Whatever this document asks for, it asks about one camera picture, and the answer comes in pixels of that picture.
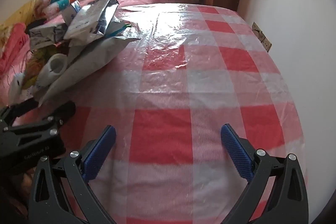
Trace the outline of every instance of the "wall socket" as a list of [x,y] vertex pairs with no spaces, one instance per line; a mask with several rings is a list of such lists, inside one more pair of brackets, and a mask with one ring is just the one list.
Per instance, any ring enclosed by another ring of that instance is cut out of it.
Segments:
[[263,45],[263,47],[265,48],[265,50],[267,52],[269,52],[269,50],[272,47],[272,44],[267,39],[267,37],[264,35],[264,33],[260,30],[260,28],[258,27],[258,25],[255,22],[253,22],[252,31],[255,34],[255,36],[260,40],[260,42]]

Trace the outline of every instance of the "paper roll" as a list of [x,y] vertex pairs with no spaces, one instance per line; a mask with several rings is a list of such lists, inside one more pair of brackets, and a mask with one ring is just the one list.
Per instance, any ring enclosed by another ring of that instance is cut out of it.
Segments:
[[33,93],[54,83],[67,69],[68,57],[64,54],[53,55],[37,77]]

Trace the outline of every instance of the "table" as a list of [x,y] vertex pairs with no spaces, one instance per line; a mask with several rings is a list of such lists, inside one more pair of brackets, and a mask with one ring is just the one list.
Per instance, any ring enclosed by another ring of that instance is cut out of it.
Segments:
[[115,148],[90,186],[118,224],[220,223],[246,185],[221,145],[225,123],[270,155],[296,154],[306,177],[295,104],[236,12],[157,4],[117,16],[136,23],[143,39],[37,112],[76,103],[61,132],[68,152],[116,128]]

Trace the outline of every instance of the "plastic tablecloth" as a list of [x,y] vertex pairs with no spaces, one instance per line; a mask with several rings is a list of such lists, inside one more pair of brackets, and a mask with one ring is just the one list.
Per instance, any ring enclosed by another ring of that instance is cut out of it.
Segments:
[[90,186],[118,224],[220,223],[246,186],[221,145],[225,123],[270,155],[296,154],[306,175],[293,99],[236,12],[156,4],[117,13],[143,38],[37,112],[75,101],[61,132],[68,151],[108,124],[116,128],[115,147]]

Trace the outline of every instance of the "checkered tablecloth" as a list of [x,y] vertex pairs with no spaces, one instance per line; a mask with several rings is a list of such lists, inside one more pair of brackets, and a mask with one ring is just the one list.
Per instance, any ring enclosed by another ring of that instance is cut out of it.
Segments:
[[288,88],[236,12],[158,4],[118,16],[143,39],[49,105],[77,104],[62,128],[69,151],[116,128],[115,149],[90,185],[118,224],[220,223],[246,185],[221,145],[225,123],[270,155],[296,154],[306,174]]

